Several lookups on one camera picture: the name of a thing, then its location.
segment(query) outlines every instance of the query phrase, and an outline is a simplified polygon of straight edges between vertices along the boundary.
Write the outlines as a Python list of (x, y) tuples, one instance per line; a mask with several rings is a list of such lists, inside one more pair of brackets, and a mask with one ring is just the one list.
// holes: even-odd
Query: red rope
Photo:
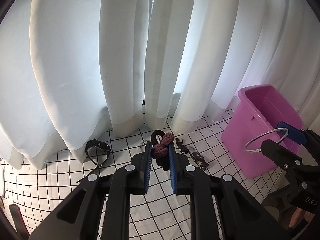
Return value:
[(159, 159), (166, 156), (169, 153), (168, 145), (174, 141), (174, 135), (172, 133), (166, 133), (159, 144), (154, 145), (152, 157)]

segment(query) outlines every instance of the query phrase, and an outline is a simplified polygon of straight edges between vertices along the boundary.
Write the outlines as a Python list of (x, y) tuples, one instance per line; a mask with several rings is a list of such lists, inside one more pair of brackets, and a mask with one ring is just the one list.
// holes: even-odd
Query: sheer curtain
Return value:
[(78, 161), (105, 130), (177, 133), (272, 84), (320, 133), (320, 23), (305, 0), (15, 0), (0, 24), (0, 156)]

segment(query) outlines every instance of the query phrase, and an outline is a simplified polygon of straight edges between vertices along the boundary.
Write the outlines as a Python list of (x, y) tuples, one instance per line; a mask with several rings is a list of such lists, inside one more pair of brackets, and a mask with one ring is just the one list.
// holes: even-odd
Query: blue bracket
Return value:
[[(295, 143), (300, 144), (300, 145), (301, 144), (304, 145), (307, 143), (307, 139), (306, 139), (303, 131), (298, 130), (297, 128), (295, 128), (285, 122), (278, 123), (277, 128), (287, 128), (289, 131), (287, 138), (294, 141)], [(279, 131), (278, 133), (280, 133), (281, 135), (284, 135), (285, 131)]]

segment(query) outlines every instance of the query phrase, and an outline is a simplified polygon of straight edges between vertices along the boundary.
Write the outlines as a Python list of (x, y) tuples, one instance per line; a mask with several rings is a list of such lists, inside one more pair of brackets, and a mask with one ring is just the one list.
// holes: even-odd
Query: metal keyring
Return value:
[(140, 143), (140, 146), (139, 146), (139, 148), (140, 148), (140, 151), (143, 153), (144, 151), (142, 150), (142, 146), (144, 146), (144, 143), (145, 142), (147, 142), (148, 140), (144, 140), (144, 141), (142, 141), (141, 143)]
[(191, 152), (190, 149), (192, 149), (192, 152), (196, 152), (196, 149), (194, 149), (192, 146), (188, 146), (187, 149)]
[(270, 130), (270, 131), (268, 131), (268, 132), (265, 132), (265, 133), (257, 136), (256, 138), (253, 138), (252, 140), (250, 140), (250, 141), (245, 145), (244, 151), (245, 151), (245, 152), (248, 152), (248, 153), (258, 153), (258, 152), (261, 152), (261, 149), (248, 150), (247, 147), (248, 147), (251, 143), (253, 143), (255, 140), (261, 138), (262, 136), (265, 136), (265, 135), (267, 135), (267, 134), (269, 134), (269, 133), (278, 132), (278, 131), (285, 131), (284, 136), (282, 136), (282, 137), (280, 138), (280, 140), (278, 140), (278, 141), (276, 142), (276, 143), (278, 143), (278, 144), (281, 143), (281, 142), (288, 136), (289, 131), (288, 131), (287, 128), (276, 128), (276, 129)]

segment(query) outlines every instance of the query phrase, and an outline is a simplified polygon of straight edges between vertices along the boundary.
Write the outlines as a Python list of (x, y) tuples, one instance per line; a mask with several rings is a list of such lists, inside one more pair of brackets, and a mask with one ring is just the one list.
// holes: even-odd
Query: blue gripper pad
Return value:
[[(307, 143), (307, 139), (304, 136), (304, 132), (287, 124), (286, 122), (278, 123), (277, 128), (287, 128), (289, 131), (287, 138), (294, 141), (295, 143), (297, 143), (297, 144), (306, 144)], [(280, 133), (281, 135), (284, 135), (285, 131), (279, 131), (278, 133)]]
[(177, 193), (177, 172), (175, 168), (175, 161), (173, 154), (175, 153), (173, 143), (169, 144), (169, 161), (170, 161), (170, 181), (171, 181), (171, 188), (173, 190), (173, 193)]
[(144, 170), (144, 192), (148, 193), (148, 189), (149, 189), (149, 182), (150, 182), (150, 173), (151, 173), (151, 149), (152, 149), (152, 145), (149, 142), (148, 143), (149, 148), (146, 148), (146, 150), (148, 151), (147, 154), (147, 160), (146, 160), (146, 166), (145, 166), (145, 170)]

